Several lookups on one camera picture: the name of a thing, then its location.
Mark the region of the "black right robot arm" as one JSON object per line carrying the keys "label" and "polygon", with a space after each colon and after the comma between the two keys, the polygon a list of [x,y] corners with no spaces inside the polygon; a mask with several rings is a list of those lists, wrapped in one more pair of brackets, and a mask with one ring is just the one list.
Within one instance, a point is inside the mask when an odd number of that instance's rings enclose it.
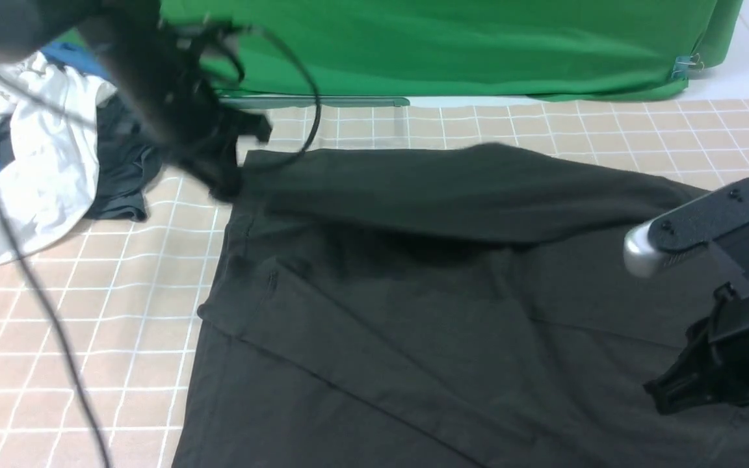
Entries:
{"label": "black right robot arm", "polygon": [[696,249],[713,258],[724,281],[713,291],[710,314],[687,329],[677,361],[644,386],[662,415],[749,406],[749,224]]}

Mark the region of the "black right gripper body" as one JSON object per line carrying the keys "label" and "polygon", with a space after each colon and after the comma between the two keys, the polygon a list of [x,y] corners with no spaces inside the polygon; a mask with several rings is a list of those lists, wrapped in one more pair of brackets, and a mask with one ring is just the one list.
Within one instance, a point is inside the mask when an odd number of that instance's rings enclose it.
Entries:
{"label": "black right gripper body", "polygon": [[677,361],[644,385],[662,415],[707,405],[749,406],[749,294],[720,276],[710,314],[687,329]]}

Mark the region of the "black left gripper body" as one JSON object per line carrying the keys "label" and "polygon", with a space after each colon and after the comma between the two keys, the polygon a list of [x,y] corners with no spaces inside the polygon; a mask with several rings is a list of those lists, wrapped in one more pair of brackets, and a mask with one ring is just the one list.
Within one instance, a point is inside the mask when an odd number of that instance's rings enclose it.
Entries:
{"label": "black left gripper body", "polygon": [[270,139],[269,119],[220,101],[200,57],[208,48],[244,77],[244,66],[224,39],[237,28],[223,21],[202,25],[145,25],[135,19],[89,19],[81,36],[108,73],[152,140],[166,148],[164,160],[187,172],[220,202],[237,199],[241,136]]}

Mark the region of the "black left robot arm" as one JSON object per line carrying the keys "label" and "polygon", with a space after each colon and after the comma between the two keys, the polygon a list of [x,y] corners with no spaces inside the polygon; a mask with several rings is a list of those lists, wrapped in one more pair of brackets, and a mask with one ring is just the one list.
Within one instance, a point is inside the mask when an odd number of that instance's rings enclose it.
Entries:
{"label": "black left robot arm", "polygon": [[167,150],[167,162],[234,202],[242,187],[241,136],[269,141],[262,115],[221,103],[200,65],[211,49],[232,59],[228,23],[167,23],[155,1],[0,1],[0,63],[18,62],[70,29],[79,32],[128,109]]}

